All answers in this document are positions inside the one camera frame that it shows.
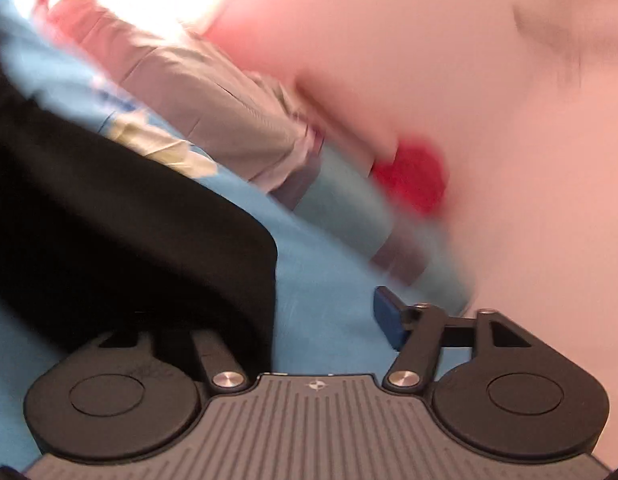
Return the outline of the striped teal far bed sheet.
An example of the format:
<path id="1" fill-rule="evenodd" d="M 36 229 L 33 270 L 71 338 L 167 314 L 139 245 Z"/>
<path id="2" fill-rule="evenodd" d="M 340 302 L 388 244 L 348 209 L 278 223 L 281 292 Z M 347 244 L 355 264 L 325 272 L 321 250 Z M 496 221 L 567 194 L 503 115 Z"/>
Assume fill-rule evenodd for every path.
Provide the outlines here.
<path id="1" fill-rule="evenodd" d="M 436 223 L 405 211 L 333 148 L 321 148 L 271 195 L 296 216 L 337 238 L 410 298 L 458 315 L 470 292 Z"/>

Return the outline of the blue floral bed sheet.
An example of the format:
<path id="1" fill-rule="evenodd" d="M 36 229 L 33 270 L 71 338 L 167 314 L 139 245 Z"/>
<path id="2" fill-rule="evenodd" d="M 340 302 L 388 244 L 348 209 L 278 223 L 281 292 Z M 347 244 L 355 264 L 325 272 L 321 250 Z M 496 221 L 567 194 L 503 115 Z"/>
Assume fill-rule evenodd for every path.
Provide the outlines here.
<path id="1" fill-rule="evenodd" d="M 412 285 L 212 162 L 0 0 L 0 465 L 40 453 L 24 396 L 105 333 L 158 349 L 217 330 L 253 373 L 374 372 L 376 287 L 452 314 L 470 294 L 436 226 Z"/>

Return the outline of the black knit pants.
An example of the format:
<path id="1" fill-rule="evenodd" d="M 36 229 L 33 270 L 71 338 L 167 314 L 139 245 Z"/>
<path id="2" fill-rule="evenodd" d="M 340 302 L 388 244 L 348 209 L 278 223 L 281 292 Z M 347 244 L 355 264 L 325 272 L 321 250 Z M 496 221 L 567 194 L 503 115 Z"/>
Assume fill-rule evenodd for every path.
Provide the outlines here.
<path id="1" fill-rule="evenodd" d="M 0 61 L 0 303 L 51 346 L 212 330 L 271 370 L 277 245 L 209 188 L 44 110 Z"/>

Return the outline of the red folded blanket stack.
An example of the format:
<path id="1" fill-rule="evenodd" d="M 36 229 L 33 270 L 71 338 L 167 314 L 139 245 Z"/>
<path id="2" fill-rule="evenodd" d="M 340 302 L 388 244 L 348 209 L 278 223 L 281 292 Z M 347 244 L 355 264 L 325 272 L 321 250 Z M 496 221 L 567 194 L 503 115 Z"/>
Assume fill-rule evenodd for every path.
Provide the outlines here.
<path id="1" fill-rule="evenodd" d="M 391 162 L 377 160 L 372 179 L 399 207 L 425 218 L 436 217 L 443 208 L 448 171 L 443 157 L 428 141 L 400 143 Z"/>

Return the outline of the beige quilt on far bed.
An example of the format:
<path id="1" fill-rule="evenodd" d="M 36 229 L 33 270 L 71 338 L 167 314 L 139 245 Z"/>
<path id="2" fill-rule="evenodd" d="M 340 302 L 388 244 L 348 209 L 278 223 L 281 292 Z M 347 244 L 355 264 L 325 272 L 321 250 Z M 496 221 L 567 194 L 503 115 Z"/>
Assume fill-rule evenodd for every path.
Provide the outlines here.
<path id="1" fill-rule="evenodd" d="M 97 0 L 48 19 L 118 84 L 239 177 L 283 194 L 318 171 L 318 140 L 281 82 L 244 72 L 210 42 L 146 32 Z"/>

